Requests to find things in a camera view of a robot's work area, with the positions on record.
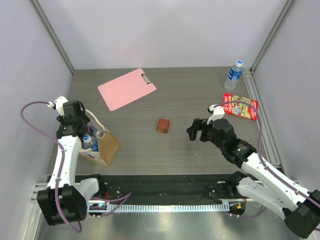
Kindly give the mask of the water bottle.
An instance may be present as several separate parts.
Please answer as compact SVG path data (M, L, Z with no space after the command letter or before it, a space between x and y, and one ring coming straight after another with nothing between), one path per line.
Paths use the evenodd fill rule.
M233 91L243 73L243 61L238 60L231 68L224 83L224 89L226 91Z
M99 145L98 141L94 136L85 134L82 139L83 152L98 152Z

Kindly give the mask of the red bull can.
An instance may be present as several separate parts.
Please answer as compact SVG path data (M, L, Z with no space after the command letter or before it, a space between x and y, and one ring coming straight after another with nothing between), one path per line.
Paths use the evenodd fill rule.
M99 139L103 138L107 133L108 133L107 131L99 130L99 131L96 132L95 138L97 140L99 140Z
M98 132L102 132L103 128L94 120L91 120L87 125L89 132L93 136L97 136Z

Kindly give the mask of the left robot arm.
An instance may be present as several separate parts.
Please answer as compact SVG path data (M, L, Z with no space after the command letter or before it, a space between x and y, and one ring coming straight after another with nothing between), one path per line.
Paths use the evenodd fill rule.
M46 189L37 193L37 203L48 225L56 226L83 221L91 198L102 199L107 188L100 174L75 182L78 155L90 119L78 100L58 97L51 104L58 112L56 132L58 152L54 170Z

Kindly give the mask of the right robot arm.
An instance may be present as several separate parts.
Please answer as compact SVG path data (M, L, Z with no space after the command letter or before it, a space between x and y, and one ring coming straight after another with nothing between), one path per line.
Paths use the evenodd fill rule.
M226 193L233 198L248 197L277 214L291 232L306 239L320 224L320 192L309 191L292 181L274 166L261 158L258 151L240 139L226 119L207 123L196 118L186 132L195 141L211 142L221 150L224 158L236 165L239 171L228 179Z

